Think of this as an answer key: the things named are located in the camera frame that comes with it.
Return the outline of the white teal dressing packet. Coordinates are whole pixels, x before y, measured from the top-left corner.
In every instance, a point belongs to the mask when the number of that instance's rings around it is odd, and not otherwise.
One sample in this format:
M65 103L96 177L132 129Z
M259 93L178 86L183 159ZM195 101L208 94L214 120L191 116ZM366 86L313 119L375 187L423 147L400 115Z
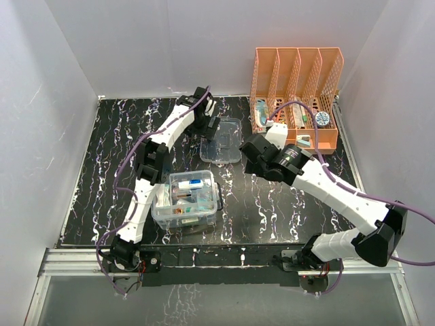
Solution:
M170 185L164 184L160 187L156 194L156 207L171 206L171 191Z

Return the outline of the clear plastic medicine box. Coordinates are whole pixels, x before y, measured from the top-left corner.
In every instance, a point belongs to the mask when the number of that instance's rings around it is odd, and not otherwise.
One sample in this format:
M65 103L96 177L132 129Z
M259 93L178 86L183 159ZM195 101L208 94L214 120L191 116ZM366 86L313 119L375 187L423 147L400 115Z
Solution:
M172 173L151 207L153 220L164 230L212 225L223 208L222 191L210 170Z

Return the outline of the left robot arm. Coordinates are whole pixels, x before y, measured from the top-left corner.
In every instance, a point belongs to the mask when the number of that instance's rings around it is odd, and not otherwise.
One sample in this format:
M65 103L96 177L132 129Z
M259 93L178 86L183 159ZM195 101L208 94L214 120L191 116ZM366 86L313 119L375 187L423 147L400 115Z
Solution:
M171 173L170 153L182 134L196 134L211 140L219 119L213 116L215 100L211 87L197 87L194 94L176 100L172 111L161 126L139 137L119 167L114 180L117 193L131 195L122 224L104 234L114 235L109 253L97 251L121 270L132 271L139 266L139 245L152 201L160 186Z

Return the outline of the white blue bandage roll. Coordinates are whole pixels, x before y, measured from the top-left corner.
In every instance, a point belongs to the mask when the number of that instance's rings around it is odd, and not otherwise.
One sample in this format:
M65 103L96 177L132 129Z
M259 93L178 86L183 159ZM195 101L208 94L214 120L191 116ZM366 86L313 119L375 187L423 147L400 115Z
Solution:
M201 179L191 179L187 181L180 181L178 183L178 188L180 190L191 190L191 189L201 189L204 183Z

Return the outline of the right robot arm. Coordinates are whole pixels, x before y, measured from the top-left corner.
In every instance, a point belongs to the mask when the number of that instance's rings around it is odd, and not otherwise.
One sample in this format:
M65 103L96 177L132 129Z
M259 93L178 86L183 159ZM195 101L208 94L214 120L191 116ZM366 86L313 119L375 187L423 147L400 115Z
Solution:
M280 149L253 134L239 149L247 158L247 174L304 191L353 224L351 230L312 236L286 263L316 270L333 259L361 258L377 267L387 265L406 226L407 211L399 202L369 200L350 185L340 187L317 158L292 144Z

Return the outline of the clear divider tray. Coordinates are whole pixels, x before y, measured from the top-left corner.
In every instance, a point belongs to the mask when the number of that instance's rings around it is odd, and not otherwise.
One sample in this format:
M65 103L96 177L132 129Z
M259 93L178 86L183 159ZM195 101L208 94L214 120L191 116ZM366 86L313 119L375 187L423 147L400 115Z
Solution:
M180 190L178 183L191 179L201 179L201 189ZM210 170L197 170L186 173L172 173L165 184L170 185L171 206L156 207L156 196L152 204L152 215L156 219L170 217L195 217L214 214L218 209L218 189L213 173ZM183 214L175 214L182 209Z

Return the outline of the clear plastic box lid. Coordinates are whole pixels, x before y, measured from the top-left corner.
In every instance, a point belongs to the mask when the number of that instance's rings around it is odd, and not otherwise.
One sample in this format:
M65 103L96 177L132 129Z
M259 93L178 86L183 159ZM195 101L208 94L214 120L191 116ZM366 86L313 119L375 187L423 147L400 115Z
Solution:
M211 141L201 139L200 158L212 164L234 164L241 160L242 127L237 118L222 117Z

